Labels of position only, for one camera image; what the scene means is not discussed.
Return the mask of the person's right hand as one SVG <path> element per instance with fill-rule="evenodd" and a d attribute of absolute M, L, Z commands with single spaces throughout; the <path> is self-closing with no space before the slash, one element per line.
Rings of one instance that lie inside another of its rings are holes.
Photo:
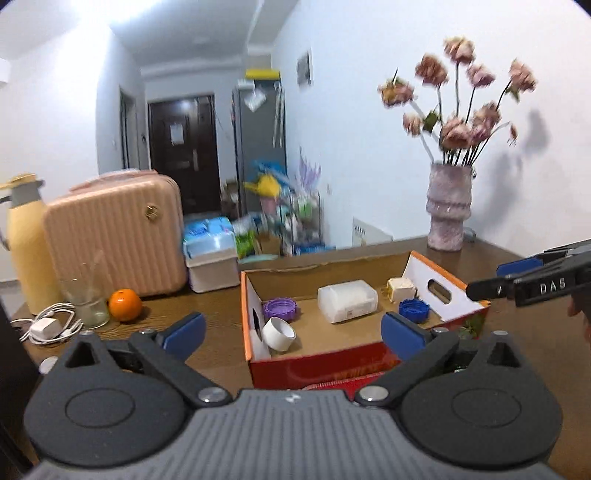
<path fill-rule="evenodd" d="M 580 316 L 582 318 L 583 338 L 587 344 L 590 344 L 591 343 L 590 320 L 588 319 L 587 315 L 583 312 L 583 309 L 581 308 L 581 304 L 575 296 L 571 297 L 570 304 L 567 309 L 567 315 L 570 318 L 574 318 L 577 316 Z"/>

